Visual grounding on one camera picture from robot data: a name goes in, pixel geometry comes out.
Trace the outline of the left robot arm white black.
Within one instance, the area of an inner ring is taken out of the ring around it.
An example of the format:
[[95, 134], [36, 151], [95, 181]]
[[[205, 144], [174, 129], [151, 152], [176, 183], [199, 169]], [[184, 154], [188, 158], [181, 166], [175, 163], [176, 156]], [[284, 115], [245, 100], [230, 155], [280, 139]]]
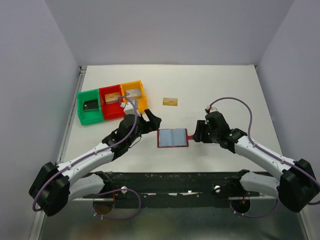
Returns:
[[162, 119], [149, 109], [144, 112], [148, 120], [145, 120], [140, 113], [126, 114], [118, 128], [87, 153], [62, 164], [55, 165], [52, 162], [44, 164], [28, 191], [33, 198], [32, 210], [44, 211], [51, 217], [61, 211], [75, 194], [80, 197], [92, 194], [97, 194], [101, 198], [107, 197], [111, 185], [101, 178], [92, 180], [94, 186], [88, 187], [86, 191], [71, 189], [76, 183], [84, 187], [85, 182], [90, 180], [85, 177], [88, 173], [124, 155], [137, 138], [159, 130]]

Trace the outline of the gold VIP card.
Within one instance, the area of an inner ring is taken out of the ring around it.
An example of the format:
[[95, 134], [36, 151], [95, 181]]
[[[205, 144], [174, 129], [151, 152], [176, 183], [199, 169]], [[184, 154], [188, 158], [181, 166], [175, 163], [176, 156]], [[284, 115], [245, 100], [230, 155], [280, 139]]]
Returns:
[[164, 97], [162, 100], [163, 106], [177, 106], [178, 105], [178, 99], [177, 98], [168, 98]]

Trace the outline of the red leather card holder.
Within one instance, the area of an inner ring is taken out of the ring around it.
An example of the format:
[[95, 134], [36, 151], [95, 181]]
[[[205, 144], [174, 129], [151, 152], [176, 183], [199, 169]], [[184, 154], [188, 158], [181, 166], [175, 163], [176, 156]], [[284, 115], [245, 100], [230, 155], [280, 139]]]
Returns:
[[188, 135], [186, 128], [166, 128], [157, 131], [158, 148], [182, 148], [188, 147], [193, 135]]

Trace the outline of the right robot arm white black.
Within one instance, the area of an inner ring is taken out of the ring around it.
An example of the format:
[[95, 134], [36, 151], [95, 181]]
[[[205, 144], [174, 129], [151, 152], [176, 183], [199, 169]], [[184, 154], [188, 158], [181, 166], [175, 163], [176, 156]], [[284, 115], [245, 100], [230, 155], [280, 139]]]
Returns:
[[229, 196], [256, 192], [279, 200], [288, 210], [298, 213], [320, 192], [311, 164], [281, 156], [253, 141], [239, 128], [230, 128], [224, 116], [213, 111], [196, 122], [192, 139], [197, 143], [218, 144], [242, 156], [264, 170], [261, 175], [243, 169], [231, 179]]

